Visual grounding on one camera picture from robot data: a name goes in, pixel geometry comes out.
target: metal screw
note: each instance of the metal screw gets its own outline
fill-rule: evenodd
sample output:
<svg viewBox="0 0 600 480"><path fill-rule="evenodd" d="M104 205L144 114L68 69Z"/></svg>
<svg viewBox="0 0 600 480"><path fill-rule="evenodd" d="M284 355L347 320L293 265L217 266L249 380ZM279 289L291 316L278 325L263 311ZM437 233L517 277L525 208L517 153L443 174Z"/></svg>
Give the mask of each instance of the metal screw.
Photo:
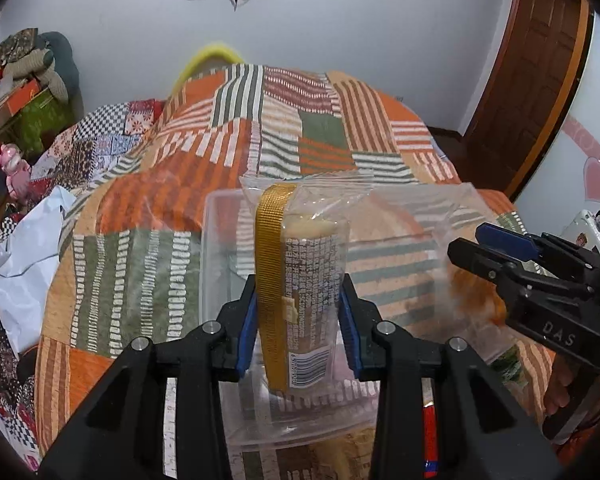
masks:
<svg viewBox="0 0 600 480"><path fill-rule="evenodd" d="M462 352L463 350L466 350L468 345L461 337L452 337L449 340L449 346L451 346L451 348L453 348L456 352Z"/></svg>
<svg viewBox="0 0 600 480"><path fill-rule="evenodd" d="M376 325L376 330L384 335L389 335L395 332L395 325L391 321L381 321Z"/></svg>
<svg viewBox="0 0 600 480"><path fill-rule="evenodd" d="M144 350L148 346L149 346L149 340L147 338L145 338L144 336L136 337L131 342L131 348L133 348L134 350L137 350L139 352Z"/></svg>
<svg viewBox="0 0 600 480"><path fill-rule="evenodd" d="M202 331L206 332L208 334L217 334L218 332L220 332L221 328L222 328L222 325L220 323L218 323L217 321L207 321L202 326Z"/></svg>

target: yellow tube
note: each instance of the yellow tube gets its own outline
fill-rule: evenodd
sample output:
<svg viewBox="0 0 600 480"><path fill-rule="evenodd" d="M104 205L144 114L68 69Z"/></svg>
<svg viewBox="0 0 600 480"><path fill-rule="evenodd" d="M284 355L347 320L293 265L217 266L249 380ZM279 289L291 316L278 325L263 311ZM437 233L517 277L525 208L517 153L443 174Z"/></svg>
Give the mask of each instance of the yellow tube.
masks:
<svg viewBox="0 0 600 480"><path fill-rule="evenodd" d="M180 73L175 85L173 86L173 90L171 90L171 95L174 95L184 82L189 79L192 75L199 72L197 70L204 62L208 61L211 58L219 57L220 59L225 60L228 64L234 63L244 63L244 60L240 57L240 55L233 50L232 48L226 46L222 43L211 43L207 46L204 46L199 51L195 53L195 55L191 58L191 60L187 63L184 70Z"/></svg>

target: transparent plastic packaging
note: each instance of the transparent plastic packaging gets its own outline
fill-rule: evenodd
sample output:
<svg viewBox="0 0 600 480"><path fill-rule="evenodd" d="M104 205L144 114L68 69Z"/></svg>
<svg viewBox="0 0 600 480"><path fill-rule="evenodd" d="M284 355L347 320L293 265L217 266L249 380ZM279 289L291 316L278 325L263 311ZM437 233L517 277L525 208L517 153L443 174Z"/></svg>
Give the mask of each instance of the transparent plastic packaging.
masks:
<svg viewBox="0 0 600 480"><path fill-rule="evenodd" d="M370 191L357 171L292 182L243 177L254 215L258 328L270 390L333 393L348 213Z"/></svg>
<svg viewBox="0 0 600 480"><path fill-rule="evenodd" d="M488 308L467 312L451 286L455 272L446 247L494 216L470 184L373 184L351 211L347 267L360 298L414 336L444 342L459 335L485 360L512 346L508 329L490 322ZM254 273L253 216L241 190L218 190L206 199L201 247L200 323L215 319L240 298ZM347 365L342 339L334 350L333 390L309 398L269 391L260 341L240 383L221 383L227 444L241 450L317 442L372 426L379 385L359 383Z"/></svg>

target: white paper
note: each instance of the white paper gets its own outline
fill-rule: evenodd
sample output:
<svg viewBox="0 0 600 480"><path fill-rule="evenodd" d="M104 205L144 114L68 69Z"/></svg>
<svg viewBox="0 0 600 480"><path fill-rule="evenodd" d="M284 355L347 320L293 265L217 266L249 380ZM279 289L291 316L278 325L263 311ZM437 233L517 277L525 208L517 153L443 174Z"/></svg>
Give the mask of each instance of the white paper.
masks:
<svg viewBox="0 0 600 480"><path fill-rule="evenodd" d="M46 293L58 269L58 239L75 197L56 186L0 243L0 322L14 354L37 344Z"/></svg>

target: pink heart decoration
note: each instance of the pink heart decoration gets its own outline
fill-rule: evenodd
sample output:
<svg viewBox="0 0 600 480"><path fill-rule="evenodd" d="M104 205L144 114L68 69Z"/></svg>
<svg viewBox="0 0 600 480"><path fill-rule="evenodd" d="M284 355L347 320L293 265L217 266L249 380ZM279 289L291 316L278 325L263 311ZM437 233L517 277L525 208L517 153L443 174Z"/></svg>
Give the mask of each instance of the pink heart decoration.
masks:
<svg viewBox="0 0 600 480"><path fill-rule="evenodd" d="M584 163L584 198L600 202L600 160L593 156Z"/></svg>

